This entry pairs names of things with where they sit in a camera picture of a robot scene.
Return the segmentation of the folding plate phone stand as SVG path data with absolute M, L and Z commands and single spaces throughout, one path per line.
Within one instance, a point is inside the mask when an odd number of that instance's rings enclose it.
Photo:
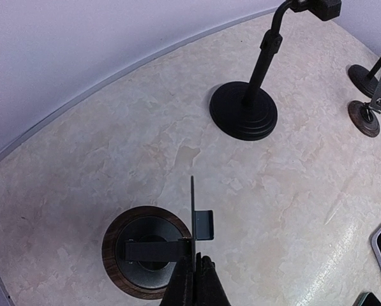
M 381 113 L 381 77 L 370 103 L 351 101 L 348 114 L 356 128 L 366 136 L 374 138 L 380 132 L 380 124 L 375 113 Z
M 122 292 L 142 300 L 163 298 L 176 263 L 190 257 L 197 241 L 214 239 L 212 210 L 191 204 L 191 226 L 157 206 L 133 207 L 107 228 L 101 246 L 105 272 Z

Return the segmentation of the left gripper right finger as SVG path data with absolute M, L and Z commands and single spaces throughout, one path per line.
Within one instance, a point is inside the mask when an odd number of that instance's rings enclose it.
M 215 263 L 209 256 L 197 253 L 196 257 L 196 305 L 230 306 Z

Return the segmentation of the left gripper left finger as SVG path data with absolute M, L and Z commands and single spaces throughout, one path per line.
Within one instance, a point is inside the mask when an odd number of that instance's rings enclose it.
M 191 306 L 194 304 L 194 271 L 190 255 L 176 263 L 160 306 Z

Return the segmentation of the black pole phone stand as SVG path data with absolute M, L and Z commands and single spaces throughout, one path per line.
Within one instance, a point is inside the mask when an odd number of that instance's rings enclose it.
M 341 1 L 284 1 L 274 13 L 271 28 L 264 34 L 260 54 L 249 82 L 229 82 L 213 93 L 209 111 L 214 123 L 227 135 L 244 141 L 269 136 L 278 120 L 272 97 L 262 89 L 270 64 L 278 53 L 282 36 L 281 23 L 287 10 L 309 11 L 326 22 L 339 17 Z
M 372 98 L 378 85 L 378 80 L 375 75 L 380 68 L 381 56 L 371 70 L 368 70 L 361 65 L 353 64 L 349 67 L 347 74 L 357 89 L 367 97 Z

